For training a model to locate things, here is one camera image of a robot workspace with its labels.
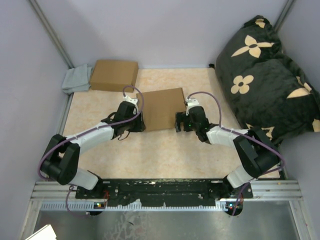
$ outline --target flat cardboard piece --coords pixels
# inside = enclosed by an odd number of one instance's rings
[[[142,110],[146,131],[173,129],[176,113],[185,112],[185,97],[181,87],[160,91],[143,92]],[[138,106],[141,108],[141,96],[137,93]]]
[[[91,89],[122,92],[127,85],[136,85],[138,69],[136,61],[98,60],[90,79]],[[125,91],[134,90],[128,87]]]

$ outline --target black pillow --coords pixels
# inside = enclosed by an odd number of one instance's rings
[[[270,22],[256,16],[231,38],[215,73],[242,128],[261,127],[279,143],[320,131],[320,97],[302,69],[282,53]]]

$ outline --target gray towel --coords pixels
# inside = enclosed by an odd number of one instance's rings
[[[87,64],[69,69],[64,77],[62,91],[66,94],[88,91],[91,72],[92,67]]]

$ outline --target beige floor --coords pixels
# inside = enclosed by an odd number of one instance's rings
[[[212,68],[140,69],[136,87],[142,92],[183,87],[185,96],[196,91],[213,93],[222,107],[222,124],[239,125],[222,95]],[[219,112],[207,95],[195,96],[209,121],[217,123]],[[93,91],[74,94],[64,135],[91,128],[117,110],[120,92]],[[102,178],[223,178],[240,165],[234,149],[209,145],[193,132],[174,129],[131,133],[124,141],[102,143],[80,156],[79,167]],[[278,177],[271,173],[265,177]]]

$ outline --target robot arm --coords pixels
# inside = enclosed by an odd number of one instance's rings
[[[139,112],[137,104],[138,99],[126,96],[124,101],[120,103],[117,112],[111,113],[96,126],[66,137],[60,134],[54,135],[44,154],[62,142],[65,143],[47,156],[42,162],[40,170],[61,185],[73,184],[92,190],[99,177],[78,168],[79,156],[100,143],[121,136],[125,131],[143,132],[146,127],[142,113],[134,120],[130,120]]]
[[[279,163],[278,156],[245,137],[253,137],[278,151],[261,128],[228,131],[222,126],[209,123],[204,108],[196,99],[187,99],[186,105],[186,112],[178,112],[175,116],[177,132],[181,131],[180,125],[183,123],[183,130],[186,132],[195,131],[201,142],[225,145],[237,151],[242,164],[223,179],[230,192],[258,178]]]

